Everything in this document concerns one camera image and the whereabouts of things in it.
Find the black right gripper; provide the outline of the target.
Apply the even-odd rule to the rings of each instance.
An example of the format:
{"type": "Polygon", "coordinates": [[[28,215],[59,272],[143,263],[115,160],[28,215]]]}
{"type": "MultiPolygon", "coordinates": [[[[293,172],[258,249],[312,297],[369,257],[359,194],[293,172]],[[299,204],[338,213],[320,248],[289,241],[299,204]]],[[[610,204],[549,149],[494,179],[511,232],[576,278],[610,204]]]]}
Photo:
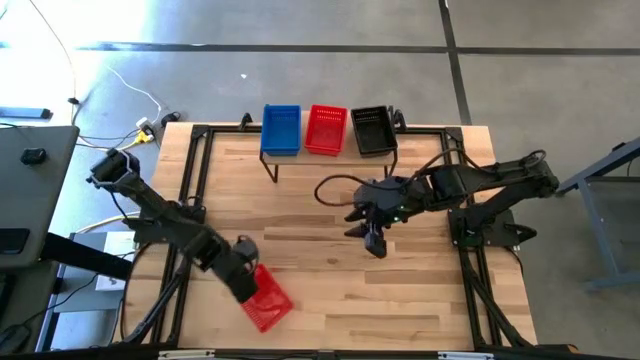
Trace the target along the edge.
{"type": "MultiPolygon", "coordinates": [[[[382,223],[405,222],[409,205],[406,199],[406,178],[387,177],[381,181],[371,180],[360,185],[353,194],[354,209],[344,217],[345,222],[369,219],[382,223]]],[[[344,232],[346,237],[366,238],[372,233],[371,226],[360,223],[344,232]]]]}

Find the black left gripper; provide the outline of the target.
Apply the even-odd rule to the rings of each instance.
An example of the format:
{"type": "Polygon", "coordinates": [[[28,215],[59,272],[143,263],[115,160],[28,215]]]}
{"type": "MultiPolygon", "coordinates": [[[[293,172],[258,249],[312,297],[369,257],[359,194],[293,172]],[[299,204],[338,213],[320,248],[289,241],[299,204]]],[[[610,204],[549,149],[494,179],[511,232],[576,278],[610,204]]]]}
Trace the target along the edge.
{"type": "Polygon", "coordinates": [[[259,289],[259,280],[253,274],[252,263],[242,255],[224,255],[219,259],[219,278],[233,291],[235,299],[244,303],[255,296],[259,289]]]}

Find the red plastic basket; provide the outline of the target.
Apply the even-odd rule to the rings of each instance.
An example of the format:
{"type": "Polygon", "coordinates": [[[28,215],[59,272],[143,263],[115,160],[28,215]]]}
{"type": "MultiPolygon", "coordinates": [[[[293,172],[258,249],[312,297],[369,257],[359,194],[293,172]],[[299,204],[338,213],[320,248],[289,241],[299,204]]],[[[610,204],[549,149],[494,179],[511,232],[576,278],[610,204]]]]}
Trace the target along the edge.
{"type": "Polygon", "coordinates": [[[318,155],[338,156],[343,149],[347,109],[328,105],[311,106],[304,146],[318,155]]]}
{"type": "Polygon", "coordinates": [[[293,309],[293,302],[265,265],[257,266],[254,280],[257,291],[241,307],[257,330],[266,333],[293,309]]]}

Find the black plastic basket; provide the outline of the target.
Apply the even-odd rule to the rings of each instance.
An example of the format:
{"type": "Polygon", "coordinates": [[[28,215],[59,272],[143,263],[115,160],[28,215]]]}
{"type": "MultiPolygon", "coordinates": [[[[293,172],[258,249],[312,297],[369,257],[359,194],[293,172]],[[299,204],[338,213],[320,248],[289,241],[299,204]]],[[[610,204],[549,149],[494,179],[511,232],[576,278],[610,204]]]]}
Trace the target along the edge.
{"type": "Polygon", "coordinates": [[[386,106],[351,110],[356,143],[362,157],[385,156],[397,149],[397,140],[386,106]]]}

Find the blue plastic basket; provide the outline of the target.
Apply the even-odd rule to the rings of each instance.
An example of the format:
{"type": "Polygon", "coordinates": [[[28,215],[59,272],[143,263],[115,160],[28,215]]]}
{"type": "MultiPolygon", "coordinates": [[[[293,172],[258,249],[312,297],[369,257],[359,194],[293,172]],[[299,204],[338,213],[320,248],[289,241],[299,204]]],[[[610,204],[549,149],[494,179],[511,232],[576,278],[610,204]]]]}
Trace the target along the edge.
{"type": "Polygon", "coordinates": [[[299,105],[265,105],[261,151],[270,156],[296,156],[300,147],[301,107],[299,105]]]}

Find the wooden shelf with black legs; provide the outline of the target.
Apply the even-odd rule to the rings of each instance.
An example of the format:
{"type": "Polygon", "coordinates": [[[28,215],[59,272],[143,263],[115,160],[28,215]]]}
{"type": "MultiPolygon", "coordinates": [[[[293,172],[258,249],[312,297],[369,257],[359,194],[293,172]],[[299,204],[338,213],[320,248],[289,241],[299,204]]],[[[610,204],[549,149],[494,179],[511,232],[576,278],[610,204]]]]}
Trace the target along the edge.
{"type": "Polygon", "coordinates": [[[359,152],[349,111],[345,112],[346,118],[343,121],[341,151],[336,152],[334,149],[322,149],[320,153],[310,151],[306,147],[307,132],[311,128],[310,115],[310,110],[301,112],[300,148],[295,155],[272,156],[260,149],[259,159],[269,171],[273,182],[278,181],[280,168],[283,166],[379,167],[383,169],[385,176],[393,173],[398,162],[398,151],[392,150],[390,153],[380,156],[363,157],[359,152]]]}

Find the white paper sheet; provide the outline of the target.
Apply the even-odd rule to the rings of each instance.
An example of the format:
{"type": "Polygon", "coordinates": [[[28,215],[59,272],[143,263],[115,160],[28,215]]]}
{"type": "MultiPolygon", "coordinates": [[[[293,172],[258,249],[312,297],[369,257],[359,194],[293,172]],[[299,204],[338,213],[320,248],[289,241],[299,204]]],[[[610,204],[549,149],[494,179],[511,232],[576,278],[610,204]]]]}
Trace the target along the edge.
{"type": "MultiPolygon", "coordinates": [[[[137,245],[134,242],[134,236],[134,231],[108,232],[106,235],[104,251],[132,262],[137,250],[137,245]]],[[[95,290],[102,292],[121,291],[124,287],[124,280],[99,275],[96,280],[95,290]]]]}

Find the black desk beam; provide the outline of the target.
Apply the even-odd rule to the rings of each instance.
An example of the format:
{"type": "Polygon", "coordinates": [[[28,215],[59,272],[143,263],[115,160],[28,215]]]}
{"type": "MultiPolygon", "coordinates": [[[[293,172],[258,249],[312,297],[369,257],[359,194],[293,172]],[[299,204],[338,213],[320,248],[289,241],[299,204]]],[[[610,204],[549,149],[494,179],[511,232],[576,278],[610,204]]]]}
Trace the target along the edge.
{"type": "Polygon", "coordinates": [[[73,240],[48,233],[40,253],[42,260],[93,271],[118,280],[126,280],[133,268],[131,261],[105,253],[73,240]]]}

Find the grey desk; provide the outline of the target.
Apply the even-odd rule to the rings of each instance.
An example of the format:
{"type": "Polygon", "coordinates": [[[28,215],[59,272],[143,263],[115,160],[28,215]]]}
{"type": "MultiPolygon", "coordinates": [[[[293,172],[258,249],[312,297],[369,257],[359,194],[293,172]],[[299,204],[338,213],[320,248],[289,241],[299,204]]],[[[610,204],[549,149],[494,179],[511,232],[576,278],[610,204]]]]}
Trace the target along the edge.
{"type": "Polygon", "coordinates": [[[0,228],[27,228],[24,250],[0,255],[0,269],[38,261],[79,135],[76,126],[0,128],[0,228]],[[25,148],[44,148],[39,165],[20,162],[25,148]]]}

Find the black floor object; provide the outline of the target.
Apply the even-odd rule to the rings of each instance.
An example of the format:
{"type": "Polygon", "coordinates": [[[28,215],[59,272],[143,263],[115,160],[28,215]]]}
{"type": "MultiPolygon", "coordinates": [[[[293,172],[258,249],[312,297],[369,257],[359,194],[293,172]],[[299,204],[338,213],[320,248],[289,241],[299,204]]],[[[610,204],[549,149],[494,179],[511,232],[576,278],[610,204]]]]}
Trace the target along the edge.
{"type": "Polygon", "coordinates": [[[31,330],[23,324],[7,327],[0,332],[0,355],[14,354],[19,351],[31,336],[31,330]]]}

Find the black computer mouse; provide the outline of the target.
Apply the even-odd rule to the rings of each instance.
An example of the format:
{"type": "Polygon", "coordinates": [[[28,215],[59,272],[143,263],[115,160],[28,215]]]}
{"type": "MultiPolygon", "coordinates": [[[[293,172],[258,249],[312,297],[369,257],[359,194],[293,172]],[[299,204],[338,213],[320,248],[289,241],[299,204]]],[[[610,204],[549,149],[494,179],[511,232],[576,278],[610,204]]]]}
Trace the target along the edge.
{"type": "Polygon", "coordinates": [[[25,148],[20,156],[20,162],[27,166],[39,165],[47,160],[48,154],[44,148],[25,148]]]}

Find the dark flat bar device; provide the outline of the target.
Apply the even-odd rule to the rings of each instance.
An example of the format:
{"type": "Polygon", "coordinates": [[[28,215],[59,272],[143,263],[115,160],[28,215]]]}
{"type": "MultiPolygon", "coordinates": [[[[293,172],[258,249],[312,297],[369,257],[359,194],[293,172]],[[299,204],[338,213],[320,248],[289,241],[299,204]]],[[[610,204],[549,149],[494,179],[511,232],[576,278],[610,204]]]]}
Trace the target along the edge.
{"type": "Polygon", "coordinates": [[[47,108],[0,106],[0,117],[19,119],[50,119],[52,112],[47,108]]]}

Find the black aluminium table frame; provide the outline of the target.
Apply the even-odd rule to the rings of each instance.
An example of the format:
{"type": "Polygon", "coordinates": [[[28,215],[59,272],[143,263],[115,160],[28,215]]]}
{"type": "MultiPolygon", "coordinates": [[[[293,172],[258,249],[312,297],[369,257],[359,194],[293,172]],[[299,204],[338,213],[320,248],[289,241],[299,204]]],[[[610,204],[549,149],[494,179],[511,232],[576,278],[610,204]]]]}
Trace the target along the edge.
{"type": "MultiPolygon", "coordinates": [[[[473,346],[459,255],[444,213],[424,213],[385,233],[378,259],[344,232],[359,179],[379,167],[283,166],[277,182],[259,159],[256,129],[214,128],[204,185],[185,181],[200,159],[194,125],[172,124],[156,160],[141,165],[168,199],[201,193],[208,223],[223,236],[251,236],[261,262],[287,292],[292,311],[260,333],[215,276],[193,271],[182,304],[161,327],[183,348],[238,350],[469,350],[473,346]]],[[[399,137],[397,175],[409,175],[441,149],[419,126],[399,137]]]]}

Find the blue-grey metal table frame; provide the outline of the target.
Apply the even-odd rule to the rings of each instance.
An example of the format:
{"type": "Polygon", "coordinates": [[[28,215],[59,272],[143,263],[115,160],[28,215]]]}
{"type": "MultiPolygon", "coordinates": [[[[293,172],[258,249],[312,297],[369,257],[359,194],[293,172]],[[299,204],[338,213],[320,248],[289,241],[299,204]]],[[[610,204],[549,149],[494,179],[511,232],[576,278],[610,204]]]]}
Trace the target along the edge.
{"type": "Polygon", "coordinates": [[[602,256],[606,275],[586,283],[591,290],[640,284],[640,176],[611,173],[640,160],[640,136],[563,181],[558,197],[576,190],[602,256]]]}

